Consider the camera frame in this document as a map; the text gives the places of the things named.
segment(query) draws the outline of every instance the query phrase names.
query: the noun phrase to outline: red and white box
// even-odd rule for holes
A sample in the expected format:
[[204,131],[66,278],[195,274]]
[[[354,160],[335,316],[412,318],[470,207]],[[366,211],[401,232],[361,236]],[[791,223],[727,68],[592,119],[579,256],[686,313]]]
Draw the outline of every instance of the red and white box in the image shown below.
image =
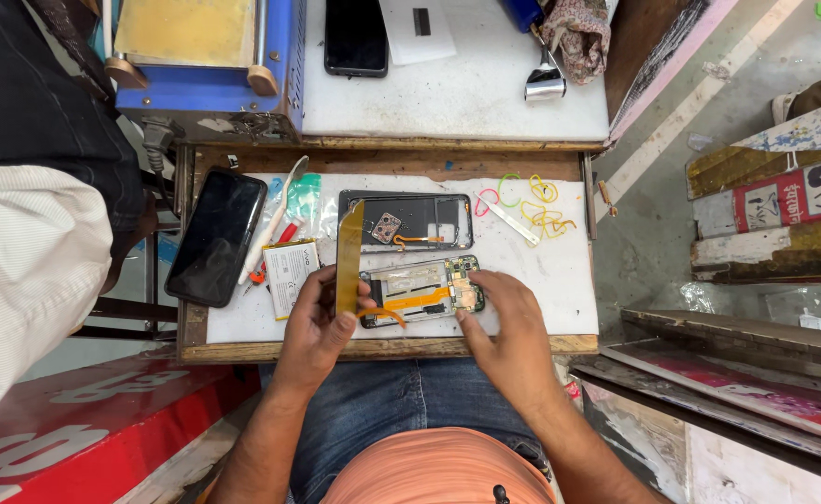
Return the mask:
[[738,233],[821,221],[821,162],[734,189]]
[[13,386],[0,402],[0,502],[114,502],[260,390],[257,369],[169,350]]

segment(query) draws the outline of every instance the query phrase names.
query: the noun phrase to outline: green rubber band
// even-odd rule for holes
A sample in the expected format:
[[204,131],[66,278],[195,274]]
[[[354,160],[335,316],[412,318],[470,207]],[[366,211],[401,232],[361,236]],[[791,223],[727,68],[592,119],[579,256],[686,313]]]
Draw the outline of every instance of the green rubber band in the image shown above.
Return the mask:
[[504,181],[506,180],[506,178],[507,178],[507,177],[516,177],[516,178],[519,178],[519,175],[516,175],[515,173],[507,173],[504,177],[501,177],[501,181],[497,183],[497,199],[499,199],[499,200],[501,201],[501,204],[502,204],[503,206],[506,206],[507,208],[513,208],[513,207],[515,207],[517,204],[519,204],[519,202],[520,202],[520,201],[522,201],[522,198],[517,199],[517,200],[516,200],[516,203],[513,203],[513,204],[506,204],[506,203],[504,203],[504,199],[503,199],[503,198],[501,198],[501,184],[503,184],[503,183],[504,183]]

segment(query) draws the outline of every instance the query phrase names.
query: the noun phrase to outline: white work mat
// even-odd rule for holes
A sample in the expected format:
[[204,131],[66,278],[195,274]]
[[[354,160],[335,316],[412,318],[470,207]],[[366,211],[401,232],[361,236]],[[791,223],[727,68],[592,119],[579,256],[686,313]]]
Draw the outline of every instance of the white work mat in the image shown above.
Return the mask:
[[[285,179],[286,174],[249,174],[270,185],[274,178]],[[515,276],[535,293],[544,313],[547,333],[550,335],[595,335],[597,333],[596,302],[591,280],[588,232],[585,224],[584,184],[582,182],[552,181],[556,184],[557,199],[541,203],[528,186],[528,180],[506,180],[501,188],[502,197],[508,202],[521,197],[533,203],[543,204],[548,210],[562,212],[563,219],[571,219],[578,229],[569,226],[565,234],[544,239],[539,246],[529,248],[525,238],[500,220],[493,212],[484,217],[473,216],[475,243],[466,250],[442,250],[438,252],[414,252],[362,255],[361,271],[386,266],[404,265],[472,254],[483,269],[495,270]],[[343,189],[368,189],[377,191],[404,191],[421,193],[468,194],[476,204],[475,194],[482,189],[496,189],[494,178],[472,180],[448,180],[435,182],[429,177],[392,175],[322,175],[320,202],[337,202]],[[513,218],[523,221],[519,207],[505,208]],[[335,236],[317,240],[317,253],[324,264],[336,258]],[[225,308],[209,308],[208,343],[245,343],[282,341],[286,320],[275,321],[273,301],[264,286],[256,285],[244,295],[245,285],[237,286],[233,300]],[[497,313],[490,301],[475,314],[489,335],[496,335],[500,328]],[[396,337],[445,337],[462,336],[452,316],[423,320],[400,326],[364,329],[358,324],[356,339]]]
[[524,99],[541,62],[497,0],[442,0],[457,54],[394,66],[382,79],[323,68],[326,0],[307,0],[302,133],[451,139],[603,141],[609,136],[603,75],[563,98]]

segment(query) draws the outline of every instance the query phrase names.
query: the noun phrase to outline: man's left hand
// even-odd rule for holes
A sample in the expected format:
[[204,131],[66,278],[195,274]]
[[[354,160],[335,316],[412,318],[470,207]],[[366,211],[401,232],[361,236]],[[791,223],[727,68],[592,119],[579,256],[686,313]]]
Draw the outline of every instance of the man's left hand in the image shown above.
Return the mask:
[[[348,311],[332,316],[335,290],[328,287],[335,278],[335,265],[307,277],[289,314],[280,361],[270,383],[305,402],[330,374],[358,324],[355,314]],[[370,286],[358,280],[360,308],[375,308],[369,296]]]

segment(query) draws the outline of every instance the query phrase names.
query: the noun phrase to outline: man's right hand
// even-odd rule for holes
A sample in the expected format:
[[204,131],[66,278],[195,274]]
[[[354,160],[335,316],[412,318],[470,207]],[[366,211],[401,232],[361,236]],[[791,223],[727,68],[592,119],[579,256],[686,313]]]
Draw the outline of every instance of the man's right hand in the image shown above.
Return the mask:
[[522,418],[532,420],[545,403],[563,396],[554,376],[538,300],[521,281],[505,273],[470,272],[470,280],[480,285],[494,304],[501,331],[492,342],[474,316],[458,310],[463,336],[494,387]]

